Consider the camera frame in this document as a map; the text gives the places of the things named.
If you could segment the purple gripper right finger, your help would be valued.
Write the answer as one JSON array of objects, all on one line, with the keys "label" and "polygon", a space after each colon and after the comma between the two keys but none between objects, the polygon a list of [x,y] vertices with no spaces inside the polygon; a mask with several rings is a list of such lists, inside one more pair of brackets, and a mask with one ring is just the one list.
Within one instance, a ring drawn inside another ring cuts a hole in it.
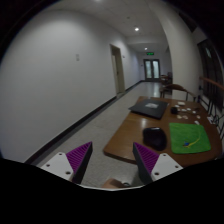
[{"label": "purple gripper right finger", "polygon": [[158,154],[136,142],[133,143],[133,154],[139,177],[145,185],[182,169],[167,153]]}]

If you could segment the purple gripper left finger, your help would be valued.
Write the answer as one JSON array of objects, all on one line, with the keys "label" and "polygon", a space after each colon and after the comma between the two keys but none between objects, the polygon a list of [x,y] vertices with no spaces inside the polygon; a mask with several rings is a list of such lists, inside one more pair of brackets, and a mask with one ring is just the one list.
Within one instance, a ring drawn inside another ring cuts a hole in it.
[{"label": "purple gripper left finger", "polygon": [[92,152],[93,144],[85,143],[68,153],[57,153],[42,166],[42,169],[75,184],[80,184]]}]

